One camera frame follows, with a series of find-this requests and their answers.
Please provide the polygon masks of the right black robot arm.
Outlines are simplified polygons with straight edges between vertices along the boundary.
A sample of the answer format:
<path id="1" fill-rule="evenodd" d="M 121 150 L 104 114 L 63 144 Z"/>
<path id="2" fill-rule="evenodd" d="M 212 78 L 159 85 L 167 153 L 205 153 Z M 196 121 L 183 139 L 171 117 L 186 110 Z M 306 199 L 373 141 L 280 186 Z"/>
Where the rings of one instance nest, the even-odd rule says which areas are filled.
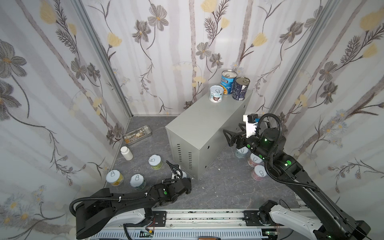
<path id="1" fill-rule="evenodd" d="M 371 230 L 365 221 L 355 220 L 337 206 L 309 177 L 295 158 L 284 152 L 286 138 L 278 116 L 257 114 L 246 116 L 238 133 L 224 130 L 230 147 L 246 147 L 264 162 L 267 175 L 274 181 L 288 186 L 316 215 L 304 217 L 286 210 L 274 201 L 267 201 L 259 208 L 263 224 L 279 224 L 311 240 L 363 240 Z"/>

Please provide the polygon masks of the dark navy food can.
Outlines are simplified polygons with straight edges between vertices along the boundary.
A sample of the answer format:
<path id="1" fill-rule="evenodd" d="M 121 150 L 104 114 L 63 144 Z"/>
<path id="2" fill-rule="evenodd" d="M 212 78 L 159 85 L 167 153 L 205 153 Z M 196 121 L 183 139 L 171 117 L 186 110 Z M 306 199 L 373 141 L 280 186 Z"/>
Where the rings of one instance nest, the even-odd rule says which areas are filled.
<path id="1" fill-rule="evenodd" d="M 233 99 L 237 101 L 243 101 L 245 99 L 249 84 L 250 84 L 250 79 L 246 77 L 237 78 L 232 87 Z"/>

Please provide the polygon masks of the blue soup can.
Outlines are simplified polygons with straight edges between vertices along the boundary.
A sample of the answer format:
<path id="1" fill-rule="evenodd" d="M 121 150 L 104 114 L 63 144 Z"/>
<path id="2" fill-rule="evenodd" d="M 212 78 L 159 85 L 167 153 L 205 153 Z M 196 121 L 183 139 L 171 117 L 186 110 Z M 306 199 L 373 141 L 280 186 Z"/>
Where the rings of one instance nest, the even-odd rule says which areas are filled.
<path id="1" fill-rule="evenodd" d="M 225 70 L 222 72 L 221 87 L 223 88 L 224 95 L 230 95 L 232 93 L 233 84 L 236 81 L 237 73 L 233 70 Z"/>

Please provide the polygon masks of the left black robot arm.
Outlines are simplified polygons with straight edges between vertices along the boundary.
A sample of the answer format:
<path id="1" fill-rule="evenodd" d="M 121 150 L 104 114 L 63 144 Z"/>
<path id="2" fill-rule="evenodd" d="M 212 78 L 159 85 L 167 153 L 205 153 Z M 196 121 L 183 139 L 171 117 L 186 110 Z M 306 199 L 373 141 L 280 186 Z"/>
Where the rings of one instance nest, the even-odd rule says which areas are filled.
<path id="1" fill-rule="evenodd" d="M 107 226 L 119 226 L 127 231 L 134 227 L 164 227 L 167 211 L 159 211 L 192 191 L 191 178 L 185 178 L 179 165 L 168 163 L 173 178 L 151 185 L 145 191 L 128 194 L 112 193 L 109 188 L 90 197 L 73 200 L 69 209 L 76 218 L 76 238 L 90 238 Z"/>

